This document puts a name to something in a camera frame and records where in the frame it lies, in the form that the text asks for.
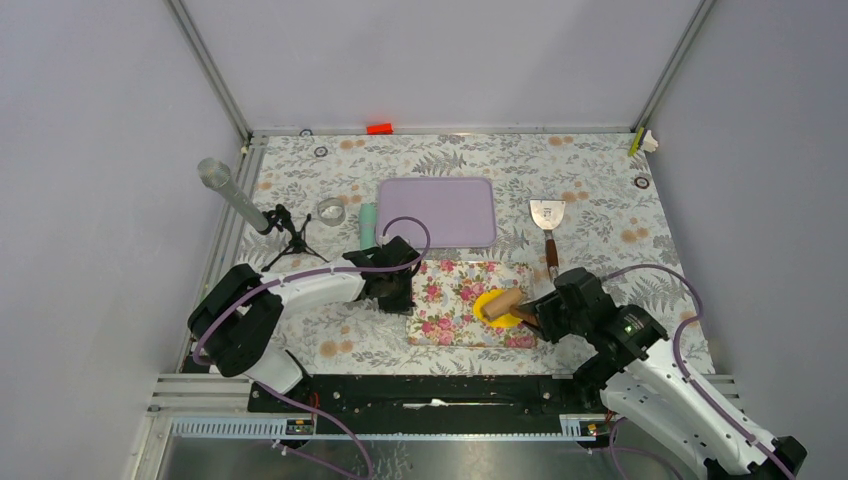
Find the floral rectangular tray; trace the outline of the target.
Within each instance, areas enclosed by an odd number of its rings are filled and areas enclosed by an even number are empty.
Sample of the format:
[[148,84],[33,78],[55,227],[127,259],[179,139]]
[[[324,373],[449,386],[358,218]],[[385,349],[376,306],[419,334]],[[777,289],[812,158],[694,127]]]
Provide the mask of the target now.
[[491,323],[482,306],[515,287],[533,295],[533,268],[524,263],[428,260],[412,279],[407,339],[417,346],[532,349],[536,337],[510,315]]

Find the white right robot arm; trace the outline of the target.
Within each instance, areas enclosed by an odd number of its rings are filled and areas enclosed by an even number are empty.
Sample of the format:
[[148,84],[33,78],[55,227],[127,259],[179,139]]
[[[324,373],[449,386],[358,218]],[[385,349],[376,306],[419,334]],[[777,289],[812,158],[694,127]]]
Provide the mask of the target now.
[[560,274],[547,295],[510,307],[539,339],[581,337],[596,353],[567,393],[583,410],[623,416],[701,479],[793,479],[807,457],[734,406],[684,359],[682,332],[668,333],[645,309],[618,305],[605,278],[584,268]]

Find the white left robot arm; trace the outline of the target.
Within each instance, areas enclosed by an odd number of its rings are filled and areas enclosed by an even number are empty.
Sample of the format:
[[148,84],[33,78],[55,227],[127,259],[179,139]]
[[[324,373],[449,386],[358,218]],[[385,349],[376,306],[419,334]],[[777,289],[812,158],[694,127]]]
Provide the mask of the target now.
[[245,376],[272,390],[288,411],[309,401],[305,369],[273,344],[278,323],[331,304],[374,299],[380,310],[413,308],[411,283],[423,255],[399,236],[387,244],[347,252],[312,269],[263,275],[248,264],[232,267],[187,320],[197,342],[195,363],[227,378]]

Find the purple plastic tray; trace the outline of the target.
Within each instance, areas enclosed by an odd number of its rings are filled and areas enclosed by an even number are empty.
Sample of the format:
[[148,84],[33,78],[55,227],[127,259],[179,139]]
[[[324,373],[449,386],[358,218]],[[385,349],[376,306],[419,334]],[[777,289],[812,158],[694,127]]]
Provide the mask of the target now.
[[497,238],[493,186],[482,177],[404,177],[377,193],[377,236],[421,248],[485,248]]

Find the floral tablecloth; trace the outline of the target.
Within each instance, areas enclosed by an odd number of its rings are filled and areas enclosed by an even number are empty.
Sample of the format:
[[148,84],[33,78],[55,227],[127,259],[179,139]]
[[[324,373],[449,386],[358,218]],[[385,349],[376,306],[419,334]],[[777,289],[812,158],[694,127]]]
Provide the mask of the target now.
[[[529,212],[533,198],[566,203],[556,229],[563,268],[583,267],[608,277],[620,304],[636,304],[668,331],[681,330],[690,366],[713,371],[694,306],[678,281],[674,241],[644,157],[630,157],[623,134],[275,136],[269,139],[253,189],[264,208],[285,205],[296,220],[328,198],[342,201],[338,226],[312,221],[308,243],[327,260],[359,246],[357,216],[377,199],[379,185],[401,177],[482,177],[493,186],[497,238],[489,247],[438,249],[433,260],[524,263],[538,294],[551,288],[544,237]],[[280,235],[244,232],[239,259],[255,268],[285,245]],[[313,256],[280,259],[276,272],[307,270]],[[333,304],[283,319],[272,336],[312,373],[384,375],[568,374],[593,349],[569,336],[532,349],[417,346],[403,316],[381,313],[374,302]]]

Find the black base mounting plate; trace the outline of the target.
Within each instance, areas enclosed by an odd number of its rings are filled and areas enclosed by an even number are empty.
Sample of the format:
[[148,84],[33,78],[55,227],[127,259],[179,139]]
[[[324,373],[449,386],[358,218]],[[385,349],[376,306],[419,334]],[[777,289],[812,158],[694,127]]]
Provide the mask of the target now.
[[564,419],[580,434],[605,434],[615,421],[597,391],[571,376],[313,375],[282,399],[250,390],[251,413],[295,414],[305,404],[356,434],[557,434]]

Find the black mini tripod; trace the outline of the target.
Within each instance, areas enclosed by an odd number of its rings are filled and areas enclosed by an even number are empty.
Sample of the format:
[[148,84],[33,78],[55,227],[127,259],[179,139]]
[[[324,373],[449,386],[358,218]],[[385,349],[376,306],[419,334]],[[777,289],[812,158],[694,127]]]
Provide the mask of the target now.
[[319,254],[307,242],[306,229],[313,219],[311,214],[306,215],[304,221],[299,227],[297,227],[293,222],[291,212],[282,204],[276,204],[272,210],[263,211],[262,215],[267,221],[268,226],[265,229],[260,230],[260,234],[268,235],[272,231],[276,230],[283,233],[288,239],[286,246],[272,260],[261,268],[263,273],[269,272],[271,268],[284,256],[305,254],[319,258],[324,262],[327,261],[325,257]]

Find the red block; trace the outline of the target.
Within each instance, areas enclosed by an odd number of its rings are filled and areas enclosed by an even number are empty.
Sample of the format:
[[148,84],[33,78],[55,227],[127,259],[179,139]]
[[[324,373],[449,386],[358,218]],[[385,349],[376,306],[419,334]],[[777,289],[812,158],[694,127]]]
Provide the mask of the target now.
[[391,123],[374,124],[366,127],[367,135],[391,135],[393,133],[394,128]]

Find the white yellow corner clip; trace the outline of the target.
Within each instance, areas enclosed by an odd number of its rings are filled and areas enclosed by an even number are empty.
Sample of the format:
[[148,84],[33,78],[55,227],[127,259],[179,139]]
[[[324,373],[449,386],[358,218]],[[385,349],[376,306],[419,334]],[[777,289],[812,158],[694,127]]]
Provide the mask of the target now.
[[653,136],[653,132],[645,127],[640,127],[635,134],[633,142],[628,150],[630,157],[637,153],[653,153],[659,148],[658,140]]

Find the silver microphone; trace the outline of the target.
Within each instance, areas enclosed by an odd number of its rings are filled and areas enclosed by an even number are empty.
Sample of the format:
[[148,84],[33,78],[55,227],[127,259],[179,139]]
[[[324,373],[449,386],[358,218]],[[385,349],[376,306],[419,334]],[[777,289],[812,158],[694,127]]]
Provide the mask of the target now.
[[238,186],[230,168],[215,158],[205,158],[197,165],[203,185],[220,195],[258,233],[267,235],[271,224],[252,199]]

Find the teal handled tool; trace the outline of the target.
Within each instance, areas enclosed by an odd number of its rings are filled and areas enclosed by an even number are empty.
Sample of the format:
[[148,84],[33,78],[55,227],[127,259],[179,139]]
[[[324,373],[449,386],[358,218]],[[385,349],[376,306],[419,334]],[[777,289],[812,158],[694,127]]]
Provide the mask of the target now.
[[358,215],[359,245],[361,250],[368,250],[377,245],[376,241],[377,210],[371,203],[363,203]]

